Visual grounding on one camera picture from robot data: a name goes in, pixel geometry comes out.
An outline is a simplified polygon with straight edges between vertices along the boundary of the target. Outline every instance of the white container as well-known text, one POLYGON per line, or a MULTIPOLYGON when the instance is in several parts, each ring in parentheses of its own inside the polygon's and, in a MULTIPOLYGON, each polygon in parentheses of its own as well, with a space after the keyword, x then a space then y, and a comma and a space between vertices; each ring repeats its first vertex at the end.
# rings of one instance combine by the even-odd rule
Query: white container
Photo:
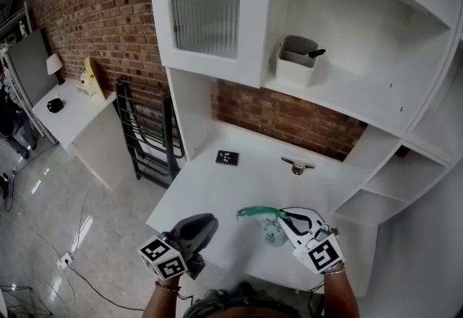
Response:
POLYGON ((313 59, 307 53, 316 50, 318 44, 311 39, 297 35, 286 36, 276 60, 276 80, 293 87, 308 87, 317 58, 313 59))

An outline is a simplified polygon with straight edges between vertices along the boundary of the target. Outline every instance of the cabinet door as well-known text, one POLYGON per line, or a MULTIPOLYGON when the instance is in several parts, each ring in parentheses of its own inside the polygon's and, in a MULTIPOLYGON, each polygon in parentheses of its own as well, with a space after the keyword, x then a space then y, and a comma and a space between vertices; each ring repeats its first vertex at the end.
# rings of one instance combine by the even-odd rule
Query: cabinet door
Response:
POLYGON ((269 0, 153 0, 164 66, 260 87, 269 0))

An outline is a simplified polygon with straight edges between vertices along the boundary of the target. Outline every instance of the tiled floor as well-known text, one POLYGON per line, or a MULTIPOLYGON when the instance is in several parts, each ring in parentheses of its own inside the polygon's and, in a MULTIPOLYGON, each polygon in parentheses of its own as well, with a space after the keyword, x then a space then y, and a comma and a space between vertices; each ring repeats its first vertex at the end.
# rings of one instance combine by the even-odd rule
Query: tiled floor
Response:
MULTIPOLYGON (((41 140, 37 152, 50 148, 41 140)), ((0 142, 0 172, 21 169, 27 161, 0 142)), ((64 274, 56 266, 53 249, 36 236, 30 224, 59 255, 72 252, 85 193, 92 174, 77 159, 71 158, 59 145, 32 161, 16 178, 11 212, 0 211, 0 284, 29 285, 56 317, 140 317, 140 312, 122 310, 100 298, 73 271, 64 274), (42 280, 48 281, 66 306, 42 280)), ((118 304, 143 309, 153 292, 156 280, 137 255, 137 247, 153 235, 145 224, 149 214, 165 192, 145 179, 137 181, 128 173, 115 192, 98 179, 90 186, 82 217, 80 245, 75 249, 72 267, 83 274, 103 295, 118 304)), ((200 298, 210 288, 228 288, 243 276, 208 265, 196 281, 182 278, 184 295, 200 298)), ((291 302, 302 316, 307 315, 307 294, 253 280, 258 288, 291 302)), ((177 316, 188 307, 178 301, 177 316)))

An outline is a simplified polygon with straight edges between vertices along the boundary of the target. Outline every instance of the green object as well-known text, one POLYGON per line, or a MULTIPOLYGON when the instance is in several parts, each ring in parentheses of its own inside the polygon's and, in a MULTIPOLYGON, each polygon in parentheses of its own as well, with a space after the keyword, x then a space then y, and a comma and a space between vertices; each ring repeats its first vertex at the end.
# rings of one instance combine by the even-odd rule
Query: green object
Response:
POLYGON ((242 209, 237 211, 238 217, 252 217, 252 216, 261 215, 261 214, 273 214, 273 215, 276 215, 278 218, 287 217, 285 211, 275 209, 274 207, 251 206, 251 207, 243 207, 242 209))

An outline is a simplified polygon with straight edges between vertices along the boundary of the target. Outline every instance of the black metal rack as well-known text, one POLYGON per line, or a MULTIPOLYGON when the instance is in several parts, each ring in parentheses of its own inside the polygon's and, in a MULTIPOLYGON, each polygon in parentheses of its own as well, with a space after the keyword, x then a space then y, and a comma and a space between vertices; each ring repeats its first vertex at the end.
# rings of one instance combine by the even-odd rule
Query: black metal rack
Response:
POLYGON ((168 187, 180 171, 177 159, 184 157, 170 94, 159 87, 125 78, 116 81, 116 94, 119 118, 137 179, 145 177, 168 187))

